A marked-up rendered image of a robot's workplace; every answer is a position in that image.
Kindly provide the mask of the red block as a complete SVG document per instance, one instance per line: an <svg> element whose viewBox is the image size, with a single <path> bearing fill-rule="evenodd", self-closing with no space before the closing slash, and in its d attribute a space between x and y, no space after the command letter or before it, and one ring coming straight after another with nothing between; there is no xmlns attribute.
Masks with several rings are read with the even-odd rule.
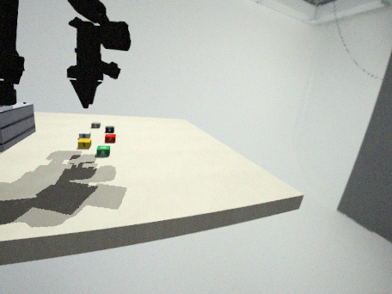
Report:
<svg viewBox="0 0 392 294"><path fill-rule="evenodd" d="M115 143L115 134L106 134L105 143Z"/></svg>

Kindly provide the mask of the green block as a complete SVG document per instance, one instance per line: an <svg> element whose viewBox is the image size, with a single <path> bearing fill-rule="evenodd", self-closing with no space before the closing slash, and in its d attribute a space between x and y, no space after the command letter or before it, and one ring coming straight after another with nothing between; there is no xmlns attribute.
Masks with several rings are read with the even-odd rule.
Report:
<svg viewBox="0 0 392 294"><path fill-rule="evenodd" d="M110 156L110 146L98 146L96 154L97 156Z"/></svg>

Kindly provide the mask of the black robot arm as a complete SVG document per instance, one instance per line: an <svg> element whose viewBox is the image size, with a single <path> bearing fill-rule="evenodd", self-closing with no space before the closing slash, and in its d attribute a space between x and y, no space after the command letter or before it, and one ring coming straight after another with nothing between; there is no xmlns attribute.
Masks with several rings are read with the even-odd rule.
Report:
<svg viewBox="0 0 392 294"><path fill-rule="evenodd" d="M90 21L75 17L69 25L77 28L77 45L128 51L131 35L125 21L109 21L106 6L100 0L68 0L72 8ZM0 106L16 104L14 84L19 84L24 69L24 57L16 51L16 29L19 0L0 0ZM93 23L98 23L96 26ZM93 69L118 79L118 64L99 60L96 54Z"/></svg>

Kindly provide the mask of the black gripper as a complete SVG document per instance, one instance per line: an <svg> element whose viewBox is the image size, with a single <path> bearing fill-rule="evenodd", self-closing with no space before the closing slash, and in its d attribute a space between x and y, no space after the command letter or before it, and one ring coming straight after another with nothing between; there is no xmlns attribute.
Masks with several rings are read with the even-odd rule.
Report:
<svg viewBox="0 0 392 294"><path fill-rule="evenodd" d="M77 45L75 48L77 54L77 65L71 65L67 69L67 77L70 79L72 87L77 92L79 101L83 104L83 108L89 108L89 104L93 104L96 87L103 81L103 74L92 68L94 57L96 54L101 60L101 49L99 47Z"/></svg>

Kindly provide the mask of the yellow block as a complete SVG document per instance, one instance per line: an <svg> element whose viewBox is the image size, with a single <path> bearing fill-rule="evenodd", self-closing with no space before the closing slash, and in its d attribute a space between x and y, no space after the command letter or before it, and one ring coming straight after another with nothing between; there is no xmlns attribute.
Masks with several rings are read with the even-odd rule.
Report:
<svg viewBox="0 0 392 294"><path fill-rule="evenodd" d="M91 139L80 138L78 141L78 149L89 149L91 146Z"/></svg>

